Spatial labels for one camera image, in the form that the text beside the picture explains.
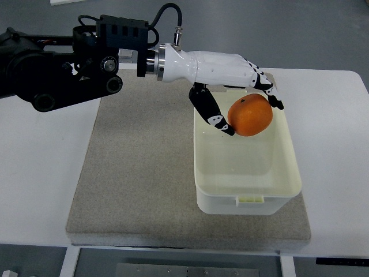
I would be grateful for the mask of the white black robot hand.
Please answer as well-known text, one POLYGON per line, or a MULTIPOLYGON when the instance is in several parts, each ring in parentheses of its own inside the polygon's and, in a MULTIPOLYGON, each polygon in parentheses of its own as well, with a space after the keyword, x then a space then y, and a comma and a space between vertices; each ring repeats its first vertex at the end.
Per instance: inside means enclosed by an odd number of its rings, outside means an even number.
POLYGON ((153 61, 148 61, 147 66, 148 72, 156 74, 159 81, 170 83, 185 79, 191 83, 189 99, 195 110, 207 124, 230 136, 235 134, 235 130, 222 115, 207 85, 252 87, 264 92, 272 107, 284 109, 276 87, 264 72, 238 54, 185 52, 166 43, 153 52, 153 61))

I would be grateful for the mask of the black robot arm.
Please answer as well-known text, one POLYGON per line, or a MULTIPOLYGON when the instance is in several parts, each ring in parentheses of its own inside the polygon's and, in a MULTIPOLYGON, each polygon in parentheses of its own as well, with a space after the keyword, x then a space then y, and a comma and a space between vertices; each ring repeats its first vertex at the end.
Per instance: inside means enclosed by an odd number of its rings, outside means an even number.
POLYGON ((1 35, 1 97, 13 95, 49 112, 118 93, 119 50, 137 53, 137 76, 158 73, 156 22, 102 15, 71 36, 29 35, 8 28, 1 35))

